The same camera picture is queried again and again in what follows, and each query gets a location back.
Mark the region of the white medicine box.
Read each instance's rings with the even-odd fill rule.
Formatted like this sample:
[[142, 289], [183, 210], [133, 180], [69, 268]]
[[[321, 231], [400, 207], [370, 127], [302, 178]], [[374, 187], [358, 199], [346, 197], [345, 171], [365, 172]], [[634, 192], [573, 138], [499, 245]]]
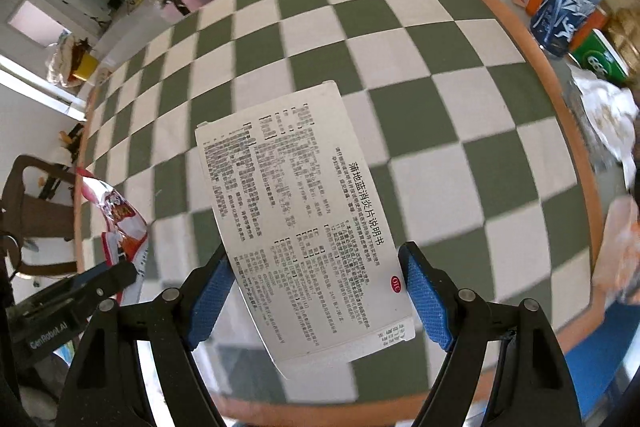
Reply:
[[221, 242], [285, 377], [416, 335], [381, 199], [336, 83], [195, 130]]

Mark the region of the blue folder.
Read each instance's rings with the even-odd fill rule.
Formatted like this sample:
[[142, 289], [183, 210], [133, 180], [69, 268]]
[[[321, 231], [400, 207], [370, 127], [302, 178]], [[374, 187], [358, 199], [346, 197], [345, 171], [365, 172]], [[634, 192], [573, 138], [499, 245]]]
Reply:
[[605, 394], [623, 363], [639, 325], [639, 308], [613, 303], [603, 323], [565, 355], [582, 418]]

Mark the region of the dark wooden chair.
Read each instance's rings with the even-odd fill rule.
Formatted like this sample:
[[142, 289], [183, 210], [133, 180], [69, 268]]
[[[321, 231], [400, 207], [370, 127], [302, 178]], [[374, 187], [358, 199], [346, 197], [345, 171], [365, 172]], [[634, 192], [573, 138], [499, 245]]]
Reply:
[[76, 261], [30, 265], [23, 258], [26, 239], [74, 238], [74, 207], [50, 202], [26, 193], [24, 171], [37, 168], [75, 187], [75, 175], [34, 156], [15, 158], [1, 195], [1, 254], [17, 273], [30, 277], [62, 277], [77, 272]]

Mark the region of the red white snack wrapper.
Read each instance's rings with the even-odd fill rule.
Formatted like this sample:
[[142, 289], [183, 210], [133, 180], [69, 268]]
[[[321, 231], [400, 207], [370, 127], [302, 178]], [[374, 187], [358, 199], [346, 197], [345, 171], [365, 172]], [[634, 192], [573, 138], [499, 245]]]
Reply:
[[100, 239], [106, 264], [111, 267], [127, 261], [136, 269], [134, 281], [119, 291], [116, 297], [121, 306], [134, 305], [139, 302], [145, 279], [149, 252], [148, 224], [115, 187], [93, 176], [85, 168], [79, 168], [77, 172], [82, 179], [82, 196], [101, 211], [105, 220], [106, 230], [101, 233]]

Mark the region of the orange white tissue pack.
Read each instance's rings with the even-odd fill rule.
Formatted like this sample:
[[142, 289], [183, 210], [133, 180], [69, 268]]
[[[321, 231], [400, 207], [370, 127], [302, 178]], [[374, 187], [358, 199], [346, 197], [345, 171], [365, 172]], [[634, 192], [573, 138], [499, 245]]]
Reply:
[[639, 207], [630, 195], [608, 207], [603, 241], [593, 270], [593, 286], [608, 299], [639, 304]]

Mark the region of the green white checkered table mat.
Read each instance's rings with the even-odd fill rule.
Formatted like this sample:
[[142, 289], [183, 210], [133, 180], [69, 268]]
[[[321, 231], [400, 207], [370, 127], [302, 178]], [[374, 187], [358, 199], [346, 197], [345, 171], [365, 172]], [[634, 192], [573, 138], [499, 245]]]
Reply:
[[483, 298], [534, 298], [564, 349], [603, 320], [602, 212], [551, 63], [499, 0], [215, 0], [133, 15], [92, 99], [86, 167], [148, 220], [151, 299], [219, 237], [195, 128], [332, 80], [397, 243]]

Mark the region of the yellow bin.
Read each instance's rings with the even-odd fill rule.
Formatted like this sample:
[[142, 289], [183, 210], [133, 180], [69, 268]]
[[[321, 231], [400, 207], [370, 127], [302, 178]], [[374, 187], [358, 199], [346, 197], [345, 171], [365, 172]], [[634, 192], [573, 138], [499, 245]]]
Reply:
[[77, 65], [72, 67], [70, 77], [75, 80], [86, 82], [94, 74], [100, 62], [89, 53], [85, 53]]

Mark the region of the crumpled white tissue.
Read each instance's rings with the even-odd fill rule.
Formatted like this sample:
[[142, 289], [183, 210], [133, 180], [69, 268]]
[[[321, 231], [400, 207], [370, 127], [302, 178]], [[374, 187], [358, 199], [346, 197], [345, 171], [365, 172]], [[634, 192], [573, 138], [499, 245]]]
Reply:
[[625, 186], [631, 188], [637, 172], [632, 152], [636, 143], [634, 121], [639, 114], [631, 91], [599, 79], [590, 70], [570, 65], [570, 73], [591, 128], [622, 165]]

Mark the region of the green cigarette box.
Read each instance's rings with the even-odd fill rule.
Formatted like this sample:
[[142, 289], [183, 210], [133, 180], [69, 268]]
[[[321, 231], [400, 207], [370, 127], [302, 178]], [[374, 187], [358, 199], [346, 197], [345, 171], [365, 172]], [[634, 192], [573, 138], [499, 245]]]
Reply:
[[629, 77], [628, 65], [600, 29], [590, 31], [570, 56], [582, 69], [591, 70], [599, 79], [624, 84]]

